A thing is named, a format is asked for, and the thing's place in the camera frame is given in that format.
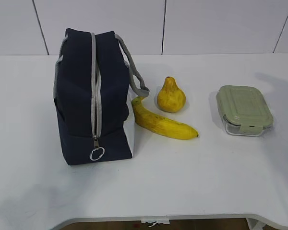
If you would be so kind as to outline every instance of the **insulated bag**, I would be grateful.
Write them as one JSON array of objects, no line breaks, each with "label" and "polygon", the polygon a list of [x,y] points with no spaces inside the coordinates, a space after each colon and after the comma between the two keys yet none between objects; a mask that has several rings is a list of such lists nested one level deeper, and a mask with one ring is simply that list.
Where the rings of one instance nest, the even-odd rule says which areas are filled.
[{"label": "insulated bag", "polygon": [[53,98],[62,153],[69,165],[132,158],[134,115],[129,88],[141,97],[149,94],[117,34],[66,30],[56,62]]}]

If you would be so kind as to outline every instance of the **zipper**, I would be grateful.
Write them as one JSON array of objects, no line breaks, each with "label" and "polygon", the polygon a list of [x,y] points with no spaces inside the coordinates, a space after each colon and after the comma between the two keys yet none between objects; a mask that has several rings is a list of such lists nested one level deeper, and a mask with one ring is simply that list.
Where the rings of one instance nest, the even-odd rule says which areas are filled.
[{"label": "zipper", "polygon": [[99,137],[101,134],[102,124],[102,107],[101,107],[101,76],[99,67],[96,61],[96,40],[95,35],[91,33],[92,37],[92,73],[91,73],[91,86],[92,86],[92,98],[91,98],[91,122],[92,122],[92,135],[94,141],[94,148],[102,148],[99,145]]}]

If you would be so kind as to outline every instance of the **metal ring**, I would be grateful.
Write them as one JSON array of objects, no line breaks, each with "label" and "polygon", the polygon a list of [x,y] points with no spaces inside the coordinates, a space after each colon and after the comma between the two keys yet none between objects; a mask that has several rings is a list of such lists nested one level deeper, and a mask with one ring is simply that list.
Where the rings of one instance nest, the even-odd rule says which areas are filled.
[{"label": "metal ring", "polygon": [[[97,158],[97,159],[93,159],[93,153],[96,151],[96,150],[99,150],[101,149],[102,150],[102,153],[100,154],[100,156]],[[93,149],[91,154],[90,154],[90,159],[91,161],[97,161],[99,160],[100,158],[102,158],[102,156],[105,154],[105,149],[103,147],[98,147],[97,149]]]}]

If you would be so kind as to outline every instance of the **glass food container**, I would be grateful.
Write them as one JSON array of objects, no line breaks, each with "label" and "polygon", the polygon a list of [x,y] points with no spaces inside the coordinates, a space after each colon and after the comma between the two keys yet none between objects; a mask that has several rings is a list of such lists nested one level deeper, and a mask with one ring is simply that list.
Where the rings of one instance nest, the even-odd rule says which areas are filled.
[{"label": "glass food container", "polygon": [[222,86],[216,95],[225,130],[231,135],[257,137],[273,125],[261,92],[250,86]]}]

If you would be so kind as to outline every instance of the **container lid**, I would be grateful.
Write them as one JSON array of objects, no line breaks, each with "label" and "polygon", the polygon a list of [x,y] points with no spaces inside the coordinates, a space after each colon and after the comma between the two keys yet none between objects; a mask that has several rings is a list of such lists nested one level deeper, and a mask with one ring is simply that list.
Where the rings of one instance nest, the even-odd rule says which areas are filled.
[{"label": "container lid", "polygon": [[258,133],[273,124],[272,114],[261,92],[250,86],[222,86],[216,96],[220,116],[242,133]]}]

